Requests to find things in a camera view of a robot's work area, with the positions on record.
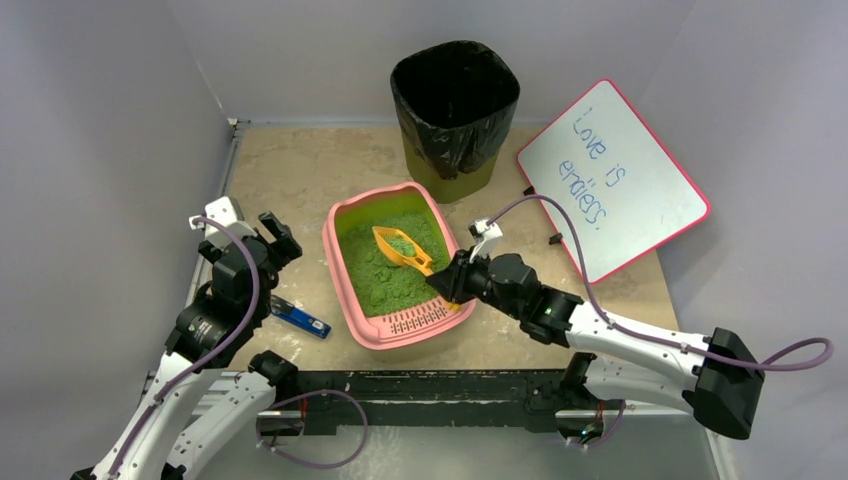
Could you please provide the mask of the green litter clump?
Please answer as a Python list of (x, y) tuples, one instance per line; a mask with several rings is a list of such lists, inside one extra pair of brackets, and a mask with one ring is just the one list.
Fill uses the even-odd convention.
[(415, 257), (417, 252), (415, 246), (405, 237), (393, 235), (385, 239), (386, 243), (392, 247), (399, 255), (405, 257)]

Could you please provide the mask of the yellow litter scoop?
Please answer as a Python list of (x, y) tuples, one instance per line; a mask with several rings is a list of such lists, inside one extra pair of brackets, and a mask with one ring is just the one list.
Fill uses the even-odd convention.
[(386, 258), (382, 267), (373, 265), (380, 284), (366, 294), (370, 301), (367, 309), (384, 315), (439, 300), (449, 311), (461, 311), (461, 305), (446, 302), (425, 282), (432, 273), (433, 259), (411, 237), (391, 227), (366, 226), (366, 230)]

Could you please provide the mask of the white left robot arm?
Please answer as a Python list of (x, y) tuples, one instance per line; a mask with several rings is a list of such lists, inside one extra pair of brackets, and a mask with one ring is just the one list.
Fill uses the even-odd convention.
[(177, 317), (158, 370), (130, 423), (107, 455), (75, 479), (195, 479), (225, 443), (284, 393), (296, 390), (297, 367), (266, 350), (199, 417), (196, 406), (234, 355), (271, 314), (281, 270), (302, 255), (289, 226), (260, 214), (272, 238), (234, 208), (191, 219), (204, 232), (198, 251), (212, 278)]

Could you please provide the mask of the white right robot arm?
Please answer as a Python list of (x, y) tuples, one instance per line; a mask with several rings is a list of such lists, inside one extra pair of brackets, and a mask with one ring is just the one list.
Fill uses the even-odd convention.
[(569, 369), (592, 396), (667, 406), (725, 437), (750, 437), (765, 373), (736, 333), (687, 334), (601, 316), (581, 297), (543, 284), (516, 253), (468, 257), (458, 251), (426, 283), (450, 303), (481, 301), (535, 341), (574, 349)]

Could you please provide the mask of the green cat litter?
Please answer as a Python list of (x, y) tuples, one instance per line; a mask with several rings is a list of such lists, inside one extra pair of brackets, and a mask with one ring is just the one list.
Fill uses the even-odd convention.
[(436, 270), (450, 262), (441, 229), (428, 212), (407, 211), (355, 220), (338, 234), (338, 242), (364, 314), (387, 315), (435, 299), (436, 291), (426, 284), (420, 272), (392, 263), (379, 251), (372, 231), (375, 226), (406, 233), (433, 259)]

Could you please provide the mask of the pink and green litter box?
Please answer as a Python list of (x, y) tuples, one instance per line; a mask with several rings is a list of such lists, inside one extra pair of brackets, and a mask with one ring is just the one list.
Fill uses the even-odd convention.
[(474, 301), (462, 305), (460, 312), (449, 311), (439, 300), (405, 311), (367, 317), (354, 292), (341, 253), (338, 234), (359, 218), (373, 219), (407, 211), (428, 212), (441, 229), (450, 255), (459, 246), (439, 206), (420, 184), (405, 182), (373, 189), (335, 204), (324, 224), (322, 238), (328, 266), (347, 325), (354, 339), (372, 350), (405, 347), (439, 335), (469, 318)]

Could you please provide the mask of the blue and black stapler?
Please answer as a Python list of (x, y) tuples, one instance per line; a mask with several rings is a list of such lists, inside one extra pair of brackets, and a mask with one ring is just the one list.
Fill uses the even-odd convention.
[(276, 295), (270, 297), (270, 307), (276, 318), (317, 338), (326, 339), (332, 330), (329, 324)]

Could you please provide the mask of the olive green trash bin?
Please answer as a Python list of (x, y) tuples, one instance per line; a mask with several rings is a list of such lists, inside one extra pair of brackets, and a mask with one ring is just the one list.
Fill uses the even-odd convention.
[(499, 151), (476, 171), (459, 173), (455, 179), (442, 179), (415, 150), (412, 142), (402, 133), (406, 167), (413, 181), (421, 184), (439, 204), (455, 203), (486, 187), (493, 175)]

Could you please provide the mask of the pink framed whiteboard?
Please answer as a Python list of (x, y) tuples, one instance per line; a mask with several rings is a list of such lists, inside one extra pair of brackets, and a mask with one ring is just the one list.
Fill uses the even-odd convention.
[(711, 206), (618, 86), (596, 82), (517, 154), (579, 273), (603, 281)]

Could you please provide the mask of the black trash bag liner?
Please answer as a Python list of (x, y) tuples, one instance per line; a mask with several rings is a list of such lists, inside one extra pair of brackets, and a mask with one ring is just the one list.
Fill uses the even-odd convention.
[(443, 180), (471, 174), (497, 155), (521, 93), (501, 56), (471, 40), (400, 60), (390, 88), (403, 134)]

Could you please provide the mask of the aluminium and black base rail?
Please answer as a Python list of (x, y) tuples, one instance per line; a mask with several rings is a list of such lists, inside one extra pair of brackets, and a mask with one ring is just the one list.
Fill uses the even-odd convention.
[(719, 397), (705, 386), (680, 387), (662, 376), (593, 355), (565, 369), (306, 371), (281, 389), (261, 376), (227, 372), (190, 410), (193, 420), (252, 405), (264, 435), (333, 435), (342, 426), (515, 427), (532, 433), (593, 437), (623, 403), (688, 413), (723, 432)]

